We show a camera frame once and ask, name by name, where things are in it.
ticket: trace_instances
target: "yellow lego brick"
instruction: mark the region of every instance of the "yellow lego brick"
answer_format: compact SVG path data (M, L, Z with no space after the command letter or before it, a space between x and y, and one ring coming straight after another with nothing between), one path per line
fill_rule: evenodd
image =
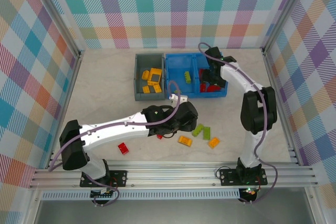
M160 84L155 84L153 87L154 87L155 93L162 93Z
M180 136L179 143L190 147L193 141L188 137Z
M220 143L220 140L214 137L211 141L208 142L208 145L213 149Z
M149 76L149 71L148 71L148 70L145 70L145 71L142 73L142 77L141 77L141 79L147 81L147 80L148 80L148 76Z
M159 84L161 75L162 75L162 69L151 68L151 71L149 72L147 84L150 86Z
M149 87L148 87L148 86L144 86L144 87L142 87L142 90L143 90L143 92L144 92L145 94L150 93L150 91L149 91Z

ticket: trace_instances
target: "green lego brick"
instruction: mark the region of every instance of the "green lego brick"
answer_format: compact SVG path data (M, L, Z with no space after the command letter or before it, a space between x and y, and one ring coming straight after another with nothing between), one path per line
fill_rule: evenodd
M196 129L194 129L193 130L193 133L191 133L194 137L197 137L199 134L200 134L200 132L203 130L203 124L202 123L200 123L197 127L196 127Z
M211 138L210 127L203 127L203 139L210 140L210 138Z
M190 78L189 71L184 72L184 78L185 78L186 83L191 84L191 78Z

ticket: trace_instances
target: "blue bin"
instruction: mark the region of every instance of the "blue bin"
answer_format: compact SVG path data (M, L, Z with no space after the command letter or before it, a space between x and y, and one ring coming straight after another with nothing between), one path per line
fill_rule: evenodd
M226 97L227 83L224 88L217 92L203 92L199 90L200 82L198 71L200 69L209 69L209 64L206 57L200 52L196 53L181 53L181 54L166 54L165 59L166 70L166 85L169 81L174 80L180 87L182 95L187 95L189 98L214 98L214 97ZM184 73L189 71L191 84L185 82Z

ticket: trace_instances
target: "gray bin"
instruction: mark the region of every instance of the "gray bin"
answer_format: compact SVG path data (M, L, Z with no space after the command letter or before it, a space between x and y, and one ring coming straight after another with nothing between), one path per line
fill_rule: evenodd
M160 87L162 93L143 93L142 87L147 81L141 79L145 70L162 69ZM164 100L164 57L163 54L136 54L134 66L134 98L136 101Z

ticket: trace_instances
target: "marble surface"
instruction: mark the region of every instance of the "marble surface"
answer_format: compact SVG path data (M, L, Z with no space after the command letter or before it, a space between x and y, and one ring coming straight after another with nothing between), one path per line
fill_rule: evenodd
M197 49L89 49L85 52L65 121L77 119L80 124L95 124L133 115L149 105L169 104L165 101L135 102L133 93L134 59L136 53L192 52ZM221 49L232 55L256 82L269 85L264 61L259 49ZM159 140L156 136L125 140L130 150L122 155L114 141L99 146L95 153L105 159L134 161L237 161L243 149L245 130L240 123L243 96L228 87L225 98L190 99L196 107L197 122L210 126L212 137L220 139L211 149L207 141L178 132L173 138ZM181 135L193 139L191 147L177 142ZM289 162L289 154L280 120L273 125L265 140L261 157L270 162Z

